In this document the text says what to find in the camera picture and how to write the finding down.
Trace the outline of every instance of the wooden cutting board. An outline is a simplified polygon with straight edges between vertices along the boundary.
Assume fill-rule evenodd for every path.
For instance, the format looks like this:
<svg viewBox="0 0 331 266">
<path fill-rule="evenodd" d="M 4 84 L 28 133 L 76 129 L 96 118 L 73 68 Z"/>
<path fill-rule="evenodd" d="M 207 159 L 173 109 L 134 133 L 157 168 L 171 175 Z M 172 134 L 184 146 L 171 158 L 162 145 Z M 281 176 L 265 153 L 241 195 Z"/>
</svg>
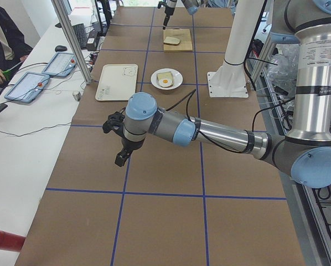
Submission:
<svg viewBox="0 0 331 266">
<path fill-rule="evenodd" d="M 163 40 L 168 36 L 180 39 L 180 43 L 178 45 L 163 44 L 163 50 L 165 52 L 193 51 L 193 42 L 190 29 L 166 29 L 163 31 Z"/>
</svg>

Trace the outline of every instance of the red cylinder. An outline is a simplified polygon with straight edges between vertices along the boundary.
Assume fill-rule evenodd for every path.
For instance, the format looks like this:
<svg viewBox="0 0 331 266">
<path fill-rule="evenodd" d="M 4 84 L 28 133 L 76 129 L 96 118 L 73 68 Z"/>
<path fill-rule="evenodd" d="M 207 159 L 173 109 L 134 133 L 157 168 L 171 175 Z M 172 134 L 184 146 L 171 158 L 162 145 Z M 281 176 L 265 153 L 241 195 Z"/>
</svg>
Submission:
<svg viewBox="0 0 331 266">
<path fill-rule="evenodd" d="M 24 241 L 25 237 L 0 231 L 0 249 L 2 250 L 20 252 Z"/>
</svg>

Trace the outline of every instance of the white table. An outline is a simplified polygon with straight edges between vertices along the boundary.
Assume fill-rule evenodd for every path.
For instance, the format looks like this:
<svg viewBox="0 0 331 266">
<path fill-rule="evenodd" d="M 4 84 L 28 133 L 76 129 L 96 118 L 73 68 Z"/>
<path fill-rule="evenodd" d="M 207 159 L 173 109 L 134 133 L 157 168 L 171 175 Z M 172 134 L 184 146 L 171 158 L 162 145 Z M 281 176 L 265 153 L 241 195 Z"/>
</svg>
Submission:
<svg viewBox="0 0 331 266">
<path fill-rule="evenodd" d="M 70 16 L 71 24 L 90 25 L 91 16 Z M 54 27 L 55 21 L 22 67 L 39 62 L 48 62 L 55 54 L 57 45 L 65 45 L 71 52 L 62 29 Z M 84 57 L 89 52 L 83 51 Z M 32 66 L 18 72 L 14 84 L 26 72 L 40 73 L 45 65 Z M 81 91 L 85 83 L 78 67 L 70 80 L 51 90 L 44 90 L 30 104 L 8 103 L 0 113 L 0 130 L 24 134 L 43 127 L 71 122 L 78 106 L 73 91 Z M 66 78 L 50 79 L 46 89 L 52 88 Z M 0 103 L 7 101 L 0 96 Z M 59 126 L 23 137 L 0 133 L 0 230 L 26 236 L 39 201 L 44 193 L 56 159 L 64 143 L 69 126 Z M 0 266 L 14 265 L 18 253 L 0 250 Z"/>
</svg>

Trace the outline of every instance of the plate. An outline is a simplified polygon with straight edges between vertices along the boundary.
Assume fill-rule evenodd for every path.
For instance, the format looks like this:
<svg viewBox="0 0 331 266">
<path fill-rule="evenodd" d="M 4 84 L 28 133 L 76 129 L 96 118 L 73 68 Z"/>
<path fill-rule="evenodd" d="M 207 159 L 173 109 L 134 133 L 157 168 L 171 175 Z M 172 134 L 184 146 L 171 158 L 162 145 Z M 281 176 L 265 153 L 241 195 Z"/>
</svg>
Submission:
<svg viewBox="0 0 331 266">
<path fill-rule="evenodd" d="M 162 73 L 162 72 L 172 72 L 172 76 L 173 76 L 173 85 L 170 87 L 162 87 L 159 85 L 158 79 L 157 79 L 157 74 L 158 73 Z M 182 83 L 183 83 L 183 76 L 181 75 L 181 73 L 175 69 L 171 69 L 171 68 L 162 68 L 162 69 L 158 69 L 156 72 L 154 72 L 151 76 L 151 83 L 153 86 L 155 86 L 157 89 L 161 89 L 161 90 L 173 90 L 177 87 L 179 87 Z"/>
</svg>

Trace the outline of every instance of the keyboard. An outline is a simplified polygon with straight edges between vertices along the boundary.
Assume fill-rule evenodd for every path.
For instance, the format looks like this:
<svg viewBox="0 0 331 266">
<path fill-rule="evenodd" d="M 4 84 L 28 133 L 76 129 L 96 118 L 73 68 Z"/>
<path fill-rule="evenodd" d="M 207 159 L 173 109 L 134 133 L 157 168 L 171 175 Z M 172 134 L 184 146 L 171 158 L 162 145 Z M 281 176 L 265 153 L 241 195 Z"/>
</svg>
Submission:
<svg viewBox="0 0 331 266">
<path fill-rule="evenodd" d="M 73 25 L 72 26 L 73 31 L 76 34 L 79 46 L 81 47 L 81 49 L 86 48 L 87 45 L 87 33 L 84 27 L 83 23 L 77 24 L 77 25 Z"/>
</svg>

